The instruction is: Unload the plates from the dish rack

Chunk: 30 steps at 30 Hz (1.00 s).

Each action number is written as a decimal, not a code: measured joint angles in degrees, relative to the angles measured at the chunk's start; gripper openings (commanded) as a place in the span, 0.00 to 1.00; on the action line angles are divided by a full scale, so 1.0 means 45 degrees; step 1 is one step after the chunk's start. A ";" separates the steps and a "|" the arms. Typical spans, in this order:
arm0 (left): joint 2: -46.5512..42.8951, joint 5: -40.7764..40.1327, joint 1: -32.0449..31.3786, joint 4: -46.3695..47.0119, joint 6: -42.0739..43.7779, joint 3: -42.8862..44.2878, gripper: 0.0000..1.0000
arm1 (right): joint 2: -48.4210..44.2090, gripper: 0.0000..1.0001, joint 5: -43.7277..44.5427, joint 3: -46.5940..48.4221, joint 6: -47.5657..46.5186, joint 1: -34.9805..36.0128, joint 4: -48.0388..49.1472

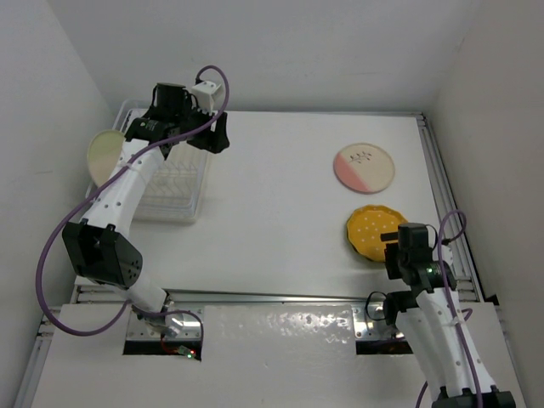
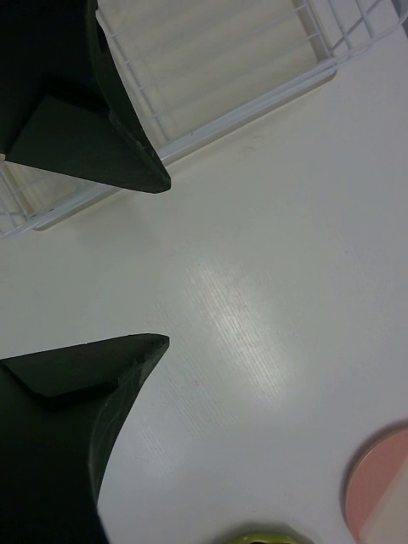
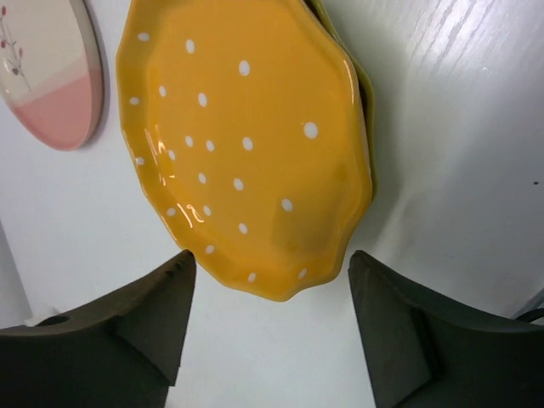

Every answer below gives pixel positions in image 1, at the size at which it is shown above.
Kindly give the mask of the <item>orange dotted plate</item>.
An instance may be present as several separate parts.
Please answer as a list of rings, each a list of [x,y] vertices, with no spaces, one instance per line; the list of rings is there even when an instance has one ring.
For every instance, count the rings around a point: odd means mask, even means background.
[[[405,217],[383,205],[367,205],[354,210],[346,223],[346,236],[351,247],[361,256],[373,261],[385,261],[386,243],[381,235],[396,233]]]

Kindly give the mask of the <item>white pink floral plate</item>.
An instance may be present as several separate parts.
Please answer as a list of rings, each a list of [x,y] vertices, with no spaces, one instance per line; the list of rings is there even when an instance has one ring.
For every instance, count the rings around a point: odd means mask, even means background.
[[[395,165],[387,151],[374,144],[343,147],[334,157],[333,172],[345,187],[362,194],[387,189],[395,176]]]

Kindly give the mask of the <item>cream round plate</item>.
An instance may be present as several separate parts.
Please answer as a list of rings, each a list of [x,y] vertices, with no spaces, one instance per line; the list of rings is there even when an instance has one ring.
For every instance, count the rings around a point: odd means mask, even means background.
[[[88,146],[87,164],[91,179],[97,187],[102,186],[114,171],[122,146],[124,134],[115,129],[97,133]]]

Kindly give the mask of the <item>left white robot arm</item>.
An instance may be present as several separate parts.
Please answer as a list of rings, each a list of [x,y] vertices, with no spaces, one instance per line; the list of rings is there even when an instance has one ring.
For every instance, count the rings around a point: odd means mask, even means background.
[[[167,315],[167,292],[144,272],[141,252],[129,240],[130,227],[147,185],[171,153],[186,142],[218,154],[230,145],[226,133],[227,82],[195,80],[192,88],[158,83],[148,110],[123,133],[109,178],[97,188],[78,222],[67,220],[62,239],[76,275],[108,286],[145,318]]]

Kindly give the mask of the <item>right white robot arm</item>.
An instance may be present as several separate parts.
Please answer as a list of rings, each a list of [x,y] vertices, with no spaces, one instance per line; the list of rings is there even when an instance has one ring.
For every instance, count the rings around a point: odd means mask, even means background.
[[[400,224],[382,235],[390,280],[407,290],[383,302],[387,325],[403,335],[426,378],[434,407],[514,407],[513,394],[498,388],[468,329],[456,278],[441,249],[428,242],[424,224]]]

